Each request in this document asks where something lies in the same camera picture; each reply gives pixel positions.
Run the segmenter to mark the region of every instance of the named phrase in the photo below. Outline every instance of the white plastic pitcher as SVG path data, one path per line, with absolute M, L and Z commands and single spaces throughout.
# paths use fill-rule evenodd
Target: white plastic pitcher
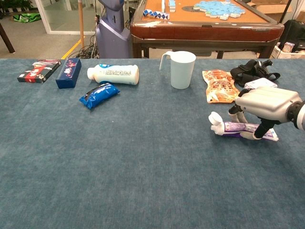
M 171 58 L 171 85 L 177 89 L 185 89 L 190 85 L 196 56 L 191 52 L 167 51 L 162 55 L 160 70 L 163 69 L 167 56 Z

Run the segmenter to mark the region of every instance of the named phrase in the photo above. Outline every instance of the billiard table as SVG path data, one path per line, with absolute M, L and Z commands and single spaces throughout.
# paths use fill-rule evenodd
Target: billiard table
M 134 58 L 149 57 L 149 48 L 218 51 L 222 58 L 225 51 L 254 51 L 259 58 L 269 58 L 278 42 L 284 26 L 240 0 L 231 3 L 245 10 L 238 18 L 224 21 L 210 18 L 204 12 L 194 10 L 200 0 L 176 0 L 175 12 L 169 11 L 165 0 L 165 12 L 169 20 L 144 16 L 145 9 L 161 11 L 161 0 L 142 0 L 130 24 Z

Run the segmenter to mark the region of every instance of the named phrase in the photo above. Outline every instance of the table leg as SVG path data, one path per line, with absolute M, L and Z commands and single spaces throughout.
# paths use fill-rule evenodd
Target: table leg
M 224 56 L 224 52 L 223 51 L 217 51 L 217 58 L 218 59 L 222 59 Z
M 260 58 L 260 59 L 269 59 L 273 49 L 274 49 L 274 46 L 266 46 L 266 47 L 264 47 L 263 51 L 259 54 L 258 58 Z
M 144 57 L 149 58 L 149 48 L 143 48 Z
M 133 43 L 132 44 L 132 52 L 133 52 L 133 57 L 134 58 L 142 58 L 142 49 L 141 49 L 140 44 Z
M 4 31 L 4 28 L 2 27 L 1 23 L 0 23 L 0 35 L 6 45 L 6 47 L 8 48 L 9 52 L 10 53 L 15 53 L 15 50 L 8 38 L 8 36 L 6 35 L 5 31 Z

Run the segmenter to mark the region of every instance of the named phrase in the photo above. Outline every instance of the gray robot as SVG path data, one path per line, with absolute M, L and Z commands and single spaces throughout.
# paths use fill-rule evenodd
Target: gray robot
M 275 124 L 287 122 L 293 122 L 296 128 L 305 130 L 305 101 L 298 92 L 272 87 L 244 89 L 229 110 L 232 122 L 247 123 L 244 112 L 261 119 L 254 133 L 241 133 L 247 139 L 259 140 Z
M 132 58 L 130 31 L 124 27 L 124 0 L 99 0 L 106 8 L 96 28 L 100 58 Z

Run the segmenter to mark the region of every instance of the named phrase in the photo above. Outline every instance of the orange snack bag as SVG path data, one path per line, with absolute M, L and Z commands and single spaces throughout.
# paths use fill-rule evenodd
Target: orange snack bag
M 208 103 L 231 103 L 239 94 L 234 86 L 231 74 L 222 70 L 202 72 L 204 81 L 208 84 L 206 100 Z

